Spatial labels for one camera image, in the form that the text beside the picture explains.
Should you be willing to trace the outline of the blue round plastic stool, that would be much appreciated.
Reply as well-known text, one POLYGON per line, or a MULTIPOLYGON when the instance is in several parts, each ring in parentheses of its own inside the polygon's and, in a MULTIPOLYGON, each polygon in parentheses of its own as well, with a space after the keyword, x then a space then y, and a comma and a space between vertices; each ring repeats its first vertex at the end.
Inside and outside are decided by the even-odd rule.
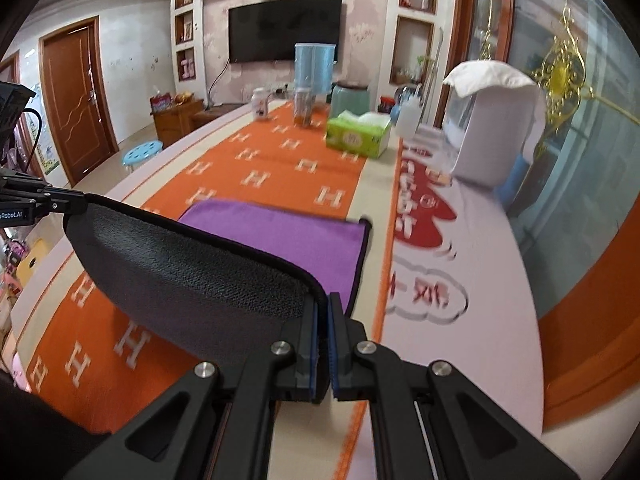
POLYGON ((163 143, 153 140, 136 145, 122 156, 122 166, 130 172, 163 151, 163 143))

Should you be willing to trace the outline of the purple grey microfibre towel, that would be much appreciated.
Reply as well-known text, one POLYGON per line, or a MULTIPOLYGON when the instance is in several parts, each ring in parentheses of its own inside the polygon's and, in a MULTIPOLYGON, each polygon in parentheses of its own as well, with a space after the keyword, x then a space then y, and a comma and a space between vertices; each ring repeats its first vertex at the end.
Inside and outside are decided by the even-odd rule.
POLYGON ((201 360, 241 363, 306 299, 354 302, 371 221, 204 200, 180 220, 101 195, 63 219, 89 278, 134 322, 201 360))

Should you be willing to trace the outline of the glass jar with tea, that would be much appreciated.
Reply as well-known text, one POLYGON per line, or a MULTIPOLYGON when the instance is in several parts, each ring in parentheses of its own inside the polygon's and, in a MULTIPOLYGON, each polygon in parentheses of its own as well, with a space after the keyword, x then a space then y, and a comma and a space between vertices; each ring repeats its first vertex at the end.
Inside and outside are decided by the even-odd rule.
POLYGON ((308 127, 311 124, 312 109, 314 108, 314 95, 311 88, 296 88, 293 98, 293 122, 299 127, 308 127))

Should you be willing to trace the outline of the brown wooden door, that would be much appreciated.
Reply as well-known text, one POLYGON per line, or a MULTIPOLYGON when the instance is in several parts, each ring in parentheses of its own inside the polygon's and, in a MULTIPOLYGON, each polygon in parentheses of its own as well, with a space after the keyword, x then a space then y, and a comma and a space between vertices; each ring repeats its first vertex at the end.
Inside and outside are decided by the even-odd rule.
POLYGON ((68 183, 76 185, 118 151, 108 110, 96 16, 39 39, 43 104, 68 183))

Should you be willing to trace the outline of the blue transparent water jug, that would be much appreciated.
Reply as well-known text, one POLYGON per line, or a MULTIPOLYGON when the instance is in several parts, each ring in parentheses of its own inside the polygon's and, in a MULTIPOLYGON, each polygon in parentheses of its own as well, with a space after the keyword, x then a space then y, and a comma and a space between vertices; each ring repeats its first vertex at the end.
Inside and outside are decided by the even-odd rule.
POLYGON ((294 88, 309 89, 314 96, 326 96, 331 92, 335 44, 295 45, 294 88))

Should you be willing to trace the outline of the orange H-pattern table runner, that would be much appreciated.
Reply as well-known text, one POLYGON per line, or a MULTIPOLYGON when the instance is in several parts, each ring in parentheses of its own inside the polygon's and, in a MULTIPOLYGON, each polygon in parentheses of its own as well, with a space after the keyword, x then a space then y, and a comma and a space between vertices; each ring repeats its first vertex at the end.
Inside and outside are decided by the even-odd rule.
MULTIPOLYGON (((323 280, 346 276, 348 247, 268 226, 277 211, 305 229, 331 219, 368 219, 372 231, 355 314, 369 330, 382 326, 390 267, 390 222, 398 145, 376 159, 332 150, 323 113, 308 128, 292 108, 273 107, 265 122, 237 110, 151 159, 114 188, 115 200, 275 255, 296 250, 295 263, 323 280)), ((114 431, 148 405, 193 363, 98 291, 61 240, 44 258, 12 313, 17 353, 30 390, 74 422, 114 431)))

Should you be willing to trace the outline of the white cloth on appliance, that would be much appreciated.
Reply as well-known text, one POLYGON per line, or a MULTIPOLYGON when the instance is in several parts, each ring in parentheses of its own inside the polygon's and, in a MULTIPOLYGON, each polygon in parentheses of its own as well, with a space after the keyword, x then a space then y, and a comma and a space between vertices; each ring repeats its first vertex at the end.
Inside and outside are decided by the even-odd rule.
POLYGON ((493 60, 474 60, 458 64, 442 81, 466 98, 488 88, 518 89, 534 86, 532 78, 513 66, 493 60))

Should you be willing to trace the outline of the small white pill bottle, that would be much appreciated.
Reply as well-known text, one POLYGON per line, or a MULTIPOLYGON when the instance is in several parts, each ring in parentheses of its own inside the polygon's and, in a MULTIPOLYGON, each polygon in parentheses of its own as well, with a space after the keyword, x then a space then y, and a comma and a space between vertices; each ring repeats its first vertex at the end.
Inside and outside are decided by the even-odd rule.
POLYGON ((266 88, 256 88, 253 91, 250 104, 252 104, 252 113, 255 120, 267 120, 269 118, 269 104, 271 93, 266 88))

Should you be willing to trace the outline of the wooden TV cabinet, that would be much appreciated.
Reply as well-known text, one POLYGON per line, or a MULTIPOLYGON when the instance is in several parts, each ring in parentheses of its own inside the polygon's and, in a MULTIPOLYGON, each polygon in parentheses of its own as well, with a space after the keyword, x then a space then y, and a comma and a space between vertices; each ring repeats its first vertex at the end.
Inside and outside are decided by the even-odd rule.
POLYGON ((168 148, 209 122, 231 113, 242 103, 227 103, 206 108, 203 100, 192 100, 153 112, 157 139, 168 148))

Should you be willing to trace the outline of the green tissue box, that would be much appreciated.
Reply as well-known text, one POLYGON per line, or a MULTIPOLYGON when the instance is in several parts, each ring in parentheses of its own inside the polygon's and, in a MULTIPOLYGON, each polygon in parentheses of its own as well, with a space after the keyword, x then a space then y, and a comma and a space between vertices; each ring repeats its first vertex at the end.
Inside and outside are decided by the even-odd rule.
POLYGON ((328 148, 367 158, 379 158, 388 147, 392 121, 389 114, 367 112, 355 115, 344 110, 326 123, 328 148))

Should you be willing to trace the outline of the black wall television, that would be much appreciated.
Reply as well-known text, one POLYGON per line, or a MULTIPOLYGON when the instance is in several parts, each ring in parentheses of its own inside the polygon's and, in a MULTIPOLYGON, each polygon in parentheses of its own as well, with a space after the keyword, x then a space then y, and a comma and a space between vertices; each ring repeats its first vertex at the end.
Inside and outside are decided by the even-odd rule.
POLYGON ((296 44, 333 44, 338 58, 343 0, 273 0, 228 11, 232 64, 293 61, 296 44))

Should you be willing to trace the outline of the white water dispenser appliance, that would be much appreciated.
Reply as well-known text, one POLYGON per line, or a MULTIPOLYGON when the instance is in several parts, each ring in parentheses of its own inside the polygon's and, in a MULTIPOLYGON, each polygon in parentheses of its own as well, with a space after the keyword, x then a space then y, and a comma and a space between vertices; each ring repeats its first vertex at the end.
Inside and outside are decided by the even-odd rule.
POLYGON ((442 123, 456 153, 452 176, 482 188, 504 185, 519 157, 533 160, 546 126, 544 92, 536 82, 518 89, 488 88, 466 98, 451 90, 458 101, 471 107, 464 127, 442 123))

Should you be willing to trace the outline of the green ceramic jar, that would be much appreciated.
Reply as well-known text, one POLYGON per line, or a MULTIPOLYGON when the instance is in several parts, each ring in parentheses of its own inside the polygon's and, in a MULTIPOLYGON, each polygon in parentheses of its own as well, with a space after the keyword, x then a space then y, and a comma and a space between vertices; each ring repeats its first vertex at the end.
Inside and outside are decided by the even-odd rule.
POLYGON ((339 80, 331 93, 330 117, 343 112, 362 115, 370 110, 370 94, 366 84, 355 81, 339 80))

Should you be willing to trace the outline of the white plastic bottle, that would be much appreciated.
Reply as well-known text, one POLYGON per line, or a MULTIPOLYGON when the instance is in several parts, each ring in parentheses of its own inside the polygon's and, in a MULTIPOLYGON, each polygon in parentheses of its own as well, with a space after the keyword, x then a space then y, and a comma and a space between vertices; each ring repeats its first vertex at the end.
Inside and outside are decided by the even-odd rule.
POLYGON ((401 139, 411 139, 416 135, 422 116, 420 96, 412 94, 402 103, 396 122, 396 136, 401 139))

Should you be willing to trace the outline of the black sleeve of operator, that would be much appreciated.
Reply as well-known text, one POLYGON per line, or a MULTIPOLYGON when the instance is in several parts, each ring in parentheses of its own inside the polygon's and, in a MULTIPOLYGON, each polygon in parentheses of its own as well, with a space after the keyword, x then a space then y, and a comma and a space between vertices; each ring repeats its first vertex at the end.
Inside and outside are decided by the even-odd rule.
POLYGON ((3 479, 62 479, 109 437, 77 425, 1 374, 3 479))

